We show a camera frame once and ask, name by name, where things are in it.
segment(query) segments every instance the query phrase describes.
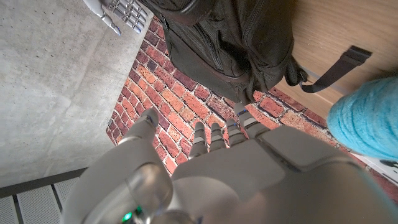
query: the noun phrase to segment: blue towel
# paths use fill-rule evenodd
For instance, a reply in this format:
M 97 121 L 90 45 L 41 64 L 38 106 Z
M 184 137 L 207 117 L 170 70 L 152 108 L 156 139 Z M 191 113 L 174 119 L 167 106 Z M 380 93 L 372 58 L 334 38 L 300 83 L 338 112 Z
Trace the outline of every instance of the blue towel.
M 398 161 L 398 77 L 367 82 L 332 106 L 331 134 L 352 150 Z

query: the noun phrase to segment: robot finger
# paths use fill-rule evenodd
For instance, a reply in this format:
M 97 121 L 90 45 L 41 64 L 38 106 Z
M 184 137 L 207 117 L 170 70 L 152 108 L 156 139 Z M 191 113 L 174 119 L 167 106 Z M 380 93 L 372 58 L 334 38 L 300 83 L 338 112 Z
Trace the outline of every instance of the robot finger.
M 229 146 L 232 147 L 236 144 L 244 142 L 246 137 L 244 137 L 243 133 L 239 129 L 239 126 L 233 119 L 228 119 L 226 121 L 226 126 L 228 130 L 228 138 L 229 138 Z
M 220 126 L 217 123 L 213 123 L 211 125 L 211 143 L 209 152 L 222 148 L 226 148 L 223 133 L 221 132 Z
M 253 116 L 241 103 L 235 104 L 234 112 L 238 116 L 239 122 L 241 125 L 243 125 L 243 128 L 246 131 L 246 134 L 249 136 L 249 139 L 254 139 L 259 134 L 269 131 L 269 128 L 265 127 L 263 124 L 253 118 Z
M 205 153 L 207 153 L 205 126 L 202 122 L 197 122 L 195 125 L 195 132 L 193 134 L 193 144 L 188 159 L 198 157 Z

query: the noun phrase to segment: black strap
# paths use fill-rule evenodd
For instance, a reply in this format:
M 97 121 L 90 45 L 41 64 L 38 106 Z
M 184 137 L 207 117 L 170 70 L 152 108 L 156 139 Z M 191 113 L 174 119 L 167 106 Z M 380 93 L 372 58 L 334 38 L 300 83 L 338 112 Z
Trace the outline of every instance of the black strap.
M 315 93 L 324 90 L 355 67 L 362 65 L 371 55 L 372 52 L 351 46 L 314 84 L 303 85 L 302 82 L 300 82 L 301 89 L 307 93 Z

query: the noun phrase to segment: green led light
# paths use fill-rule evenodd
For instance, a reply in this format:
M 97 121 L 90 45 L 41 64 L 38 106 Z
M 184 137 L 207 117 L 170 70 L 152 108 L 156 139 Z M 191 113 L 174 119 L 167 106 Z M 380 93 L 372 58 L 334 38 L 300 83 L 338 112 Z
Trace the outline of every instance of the green led light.
M 125 222 L 125 221 L 129 220 L 131 218 L 131 216 L 132 216 L 131 212 L 125 214 L 123 219 L 122 219 L 122 222 Z

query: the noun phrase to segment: backpack strap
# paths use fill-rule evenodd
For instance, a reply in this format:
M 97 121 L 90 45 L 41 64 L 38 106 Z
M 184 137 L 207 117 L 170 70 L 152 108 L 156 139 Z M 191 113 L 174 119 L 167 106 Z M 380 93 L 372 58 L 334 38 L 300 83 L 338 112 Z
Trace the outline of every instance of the backpack strap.
M 291 71 L 287 71 L 285 78 L 287 83 L 291 86 L 300 84 L 300 87 L 304 92 L 316 93 L 328 88 L 352 69 L 362 65 L 371 55 L 372 53 L 367 50 L 351 46 L 343 53 L 340 59 L 312 85 L 303 85 L 303 81 L 307 81 L 305 77 L 307 74 L 303 69 L 299 68 L 295 63 L 295 60 L 292 59 L 292 62 L 289 65 L 291 67 Z M 292 71 L 295 68 L 297 69 L 295 74 L 296 77 L 292 78 Z
M 211 13 L 215 4 L 215 0 L 191 0 L 182 9 L 173 11 L 159 7 L 157 0 L 147 0 L 147 2 L 164 17 L 187 26 L 192 26 L 203 20 Z

